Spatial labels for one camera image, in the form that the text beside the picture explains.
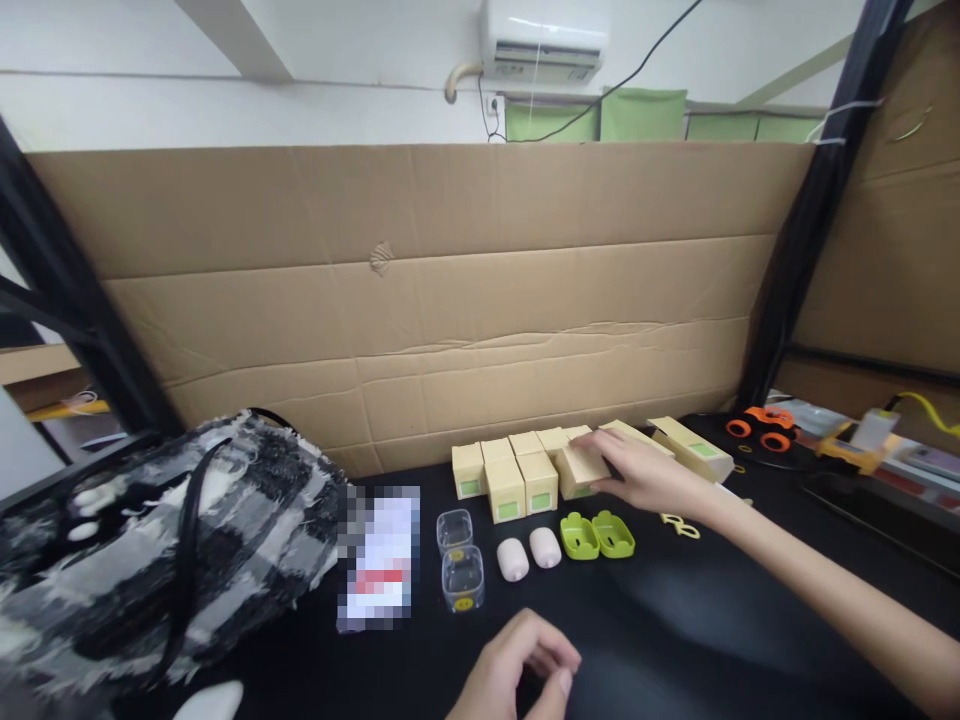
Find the hand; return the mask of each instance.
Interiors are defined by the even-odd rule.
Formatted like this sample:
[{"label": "hand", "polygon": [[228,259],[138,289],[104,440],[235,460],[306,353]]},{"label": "hand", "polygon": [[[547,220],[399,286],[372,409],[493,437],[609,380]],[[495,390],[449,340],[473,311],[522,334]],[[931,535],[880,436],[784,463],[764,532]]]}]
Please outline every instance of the hand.
[{"label": "hand", "polygon": [[619,430],[597,430],[570,444],[596,450],[623,475],[624,482],[593,483],[595,492],[616,495],[641,510],[703,521],[712,505],[728,497],[670,456]]},{"label": "hand", "polygon": [[561,720],[580,653],[532,610],[521,610],[483,648],[447,720],[516,720],[524,664],[547,678],[526,720]]}]

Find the green square sticker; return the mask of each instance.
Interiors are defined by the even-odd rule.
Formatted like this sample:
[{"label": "green square sticker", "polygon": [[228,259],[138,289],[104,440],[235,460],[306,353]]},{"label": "green square sticker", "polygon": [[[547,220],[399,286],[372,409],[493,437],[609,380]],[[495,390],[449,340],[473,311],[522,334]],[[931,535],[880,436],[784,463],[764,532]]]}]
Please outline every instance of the green square sticker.
[{"label": "green square sticker", "polygon": [[551,505],[553,505],[552,493],[541,493],[530,498],[530,512],[549,510]]},{"label": "green square sticker", "polygon": [[694,445],[690,446],[690,449],[698,455],[702,455],[703,457],[712,457],[713,455],[717,454],[717,451],[706,443],[695,443]]},{"label": "green square sticker", "polygon": [[470,480],[460,483],[460,497],[473,497],[480,494],[480,481]]},{"label": "green square sticker", "polygon": [[504,503],[497,506],[497,520],[513,520],[520,516],[520,503]]}]

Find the black metal shelf frame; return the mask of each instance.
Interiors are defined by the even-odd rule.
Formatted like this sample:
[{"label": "black metal shelf frame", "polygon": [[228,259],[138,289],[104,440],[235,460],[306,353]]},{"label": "black metal shelf frame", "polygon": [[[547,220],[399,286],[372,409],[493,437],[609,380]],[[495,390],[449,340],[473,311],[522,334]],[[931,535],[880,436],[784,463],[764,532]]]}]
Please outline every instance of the black metal shelf frame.
[{"label": "black metal shelf frame", "polygon": [[[911,5],[913,0],[867,0],[832,108],[880,99]],[[811,357],[816,352],[818,359],[826,362],[856,364],[851,360],[854,356],[843,358],[842,353],[802,348],[790,340],[873,111],[870,107],[855,107],[827,119],[822,144],[813,154],[810,169],[780,231],[755,339],[737,393],[739,410],[765,403],[786,354]],[[903,376],[906,367],[875,358],[859,358],[858,362],[861,367],[869,365],[869,369],[891,375]],[[925,374],[933,382],[946,379],[935,370],[911,371]]]},{"label": "black metal shelf frame", "polygon": [[[110,458],[119,460],[151,440],[180,435],[183,423],[2,121],[0,245],[30,288],[0,277],[0,303],[63,337],[131,436],[130,442],[117,443],[30,490],[82,479]],[[13,499],[2,505],[9,507]]]}]

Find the orange toy car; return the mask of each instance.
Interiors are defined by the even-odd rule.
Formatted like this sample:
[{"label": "orange toy car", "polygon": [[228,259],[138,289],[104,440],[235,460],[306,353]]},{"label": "orange toy car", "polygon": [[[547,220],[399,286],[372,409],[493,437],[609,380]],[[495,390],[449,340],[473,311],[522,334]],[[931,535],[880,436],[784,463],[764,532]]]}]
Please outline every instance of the orange toy car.
[{"label": "orange toy car", "polygon": [[727,432],[735,438],[760,438],[760,444],[770,452],[786,452],[793,440],[800,438],[800,428],[789,410],[778,407],[752,407],[739,418],[727,423]]}]

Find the green plastic holder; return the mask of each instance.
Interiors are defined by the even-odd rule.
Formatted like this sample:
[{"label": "green plastic holder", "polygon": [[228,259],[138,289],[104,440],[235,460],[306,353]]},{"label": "green plastic holder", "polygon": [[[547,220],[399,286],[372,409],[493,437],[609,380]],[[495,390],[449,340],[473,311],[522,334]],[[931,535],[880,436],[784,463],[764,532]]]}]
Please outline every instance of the green plastic holder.
[{"label": "green plastic holder", "polygon": [[563,549],[571,560],[596,560],[600,555],[600,539],[593,524],[580,513],[573,512],[560,521]]},{"label": "green plastic holder", "polygon": [[601,510],[592,521],[600,543],[600,552],[608,558],[631,557],[637,548],[637,541],[627,529],[626,524],[609,510]]}]

